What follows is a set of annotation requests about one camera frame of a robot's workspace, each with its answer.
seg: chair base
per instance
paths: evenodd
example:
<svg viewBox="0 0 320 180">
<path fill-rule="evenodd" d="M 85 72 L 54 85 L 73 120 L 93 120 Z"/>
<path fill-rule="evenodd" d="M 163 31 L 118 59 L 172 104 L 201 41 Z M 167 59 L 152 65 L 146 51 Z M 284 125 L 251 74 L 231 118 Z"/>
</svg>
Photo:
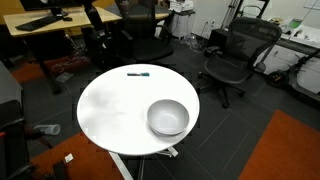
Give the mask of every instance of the chair base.
<svg viewBox="0 0 320 180">
<path fill-rule="evenodd" d="M 209 75 L 203 74 L 202 72 L 199 72 L 198 78 L 199 78 L 199 79 L 202 79 L 203 77 L 212 79 L 212 78 L 210 78 Z M 231 88 L 231 89 L 237 90 L 237 91 L 239 92 L 239 93 L 238 93 L 239 97 L 243 97 L 243 96 L 245 95 L 245 93 L 246 93 L 245 90 L 243 90 L 243 89 L 241 89 L 241 88 L 239 88 L 239 87 L 236 87 L 236 86 L 234 86 L 234 85 L 226 84 L 226 83 L 223 83 L 223 82 L 218 81 L 218 80 L 216 80 L 216 79 L 213 79 L 213 80 L 216 82 L 217 90 L 220 90 L 220 89 L 221 89 L 222 92 L 223 92 L 224 102 L 222 103 L 222 107 L 225 108 L 225 109 L 228 108 L 228 107 L 230 106 L 230 103 L 231 103 L 230 100 L 229 100 L 227 88 Z M 209 88 L 209 87 L 212 87 L 212 86 L 213 86 L 213 85 L 207 85 L 207 86 L 198 87 L 198 88 L 196 88 L 196 91 L 197 91 L 198 94 L 200 94 L 201 91 L 203 91 L 204 89 L 207 89 L 207 88 Z"/>
</svg>

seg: keyboard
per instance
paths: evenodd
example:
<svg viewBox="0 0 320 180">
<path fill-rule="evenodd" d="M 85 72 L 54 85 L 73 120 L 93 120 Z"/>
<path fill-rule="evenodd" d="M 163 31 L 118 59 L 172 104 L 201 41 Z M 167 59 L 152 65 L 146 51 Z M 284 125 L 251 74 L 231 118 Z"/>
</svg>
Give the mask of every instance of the keyboard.
<svg viewBox="0 0 320 180">
<path fill-rule="evenodd" d="M 16 26 L 16 29 L 21 31 L 34 31 L 39 28 L 42 28 L 44 26 L 47 26 L 49 24 L 52 24 L 54 22 L 62 20 L 62 17 L 59 16 L 46 16 L 41 19 L 37 19 L 31 22 L 27 22 L 25 24 L 21 24 L 19 26 Z"/>
</svg>

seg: floor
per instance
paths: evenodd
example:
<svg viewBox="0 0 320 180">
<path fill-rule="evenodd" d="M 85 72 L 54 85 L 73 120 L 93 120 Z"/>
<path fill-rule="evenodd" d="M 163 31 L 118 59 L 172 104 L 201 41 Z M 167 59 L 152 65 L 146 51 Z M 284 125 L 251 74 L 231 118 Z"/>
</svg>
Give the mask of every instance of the floor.
<svg viewBox="0 0 320 180">
<path fill-rule="evenodd" d="M 161 60 L 174 64 L 194 85 L 206 58 L 187 45 L 172 41 L 174 55 Z M 60 124 L 59 135 L 46 137 L 56 145 L 80 131 L 77 123 L 77 100 L 83 89 L 101 72 L 94 66 L 77 71 L 64 83 L 63 93 L 53 95 L 45 79 L 23 84 L 24 112 L 29 124 Z M 199 95 L 200 116 L 192 132 L 175 146 L 179 155 L 146 157 L 144 179 L 209 180 L 237 179 L 255 148 L 274 111 L 280 109 L 320 131 L 320 110 L 298 101 L 287 91 L 266 84 L 254 74 L 242 84 L 243 98 L 230 91 L 231 106 L 221 107 L 220 95 L 207 90 Z M 46 151 L 37 141 L 28 142 L 30 157 Z M 120 156 L 133 178 L 137 177 L 139 157 Z"/>
</svg>

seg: wall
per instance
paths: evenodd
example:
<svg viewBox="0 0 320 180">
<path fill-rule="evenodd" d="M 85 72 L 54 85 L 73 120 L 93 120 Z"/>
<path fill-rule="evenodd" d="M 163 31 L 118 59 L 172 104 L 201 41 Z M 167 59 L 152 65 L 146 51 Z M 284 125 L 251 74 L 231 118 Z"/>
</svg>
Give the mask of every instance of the wall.
<svg viewBox="0 0 320 180">
<path fill-rule="evenodd" d="M 222 21 L 227 13 L 228 5 L 231 0 L 193 0 L 196 18 L 192 32 L 197 35 L 201 35 L 202 29 L 206 21 L 210 19 L 215 20 L 214 28 L 220 28 Z M 305 3 L 308 0 L 271 0 L 269 3 L 263 19 L 271 17 L 281 17 L 282 19 L 299 18 L 304 19 L 309 12 L 308 8 L 304 8 Z M 258 5 L 262 7 L 263 2 L 257 0 L 245 0 L 244 5 Z M 258 14 L 254 9 L 250 13 Z M 312 10 L 305 18 L 304 25 L 311 26 L 320 29 L 320 10 Z M 203 33 L 203 37 L 209 37 L 211 29 Z"/>
<path fill-rule="evenodd" d="M 97 0 L 93 3 L 94 6 L 105 8 L 112 4 L 114 0 Z M 3 15 L 24 13 L 24 9 L 19 0 L 0 0 L 0 24 L 5 24 Z M 80 33 L 80 28 L 71 29 L 73 35 Z"/>
</svg>

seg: computer monitor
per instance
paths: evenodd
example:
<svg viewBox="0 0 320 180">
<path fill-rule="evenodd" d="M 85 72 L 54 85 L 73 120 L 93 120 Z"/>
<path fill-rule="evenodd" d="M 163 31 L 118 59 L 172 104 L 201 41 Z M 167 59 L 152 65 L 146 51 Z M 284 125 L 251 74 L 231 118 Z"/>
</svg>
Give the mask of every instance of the computer monitor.
<svg viewBox="0 0 320 180">
<path fill-rule="evenodd" d="M 50 9 L 54 16 L 66 16 L 67 12 L 61 8 L 82 6 L 75 0 L 20 0 L 25 11 L 36 11 Z"/>
</svg>

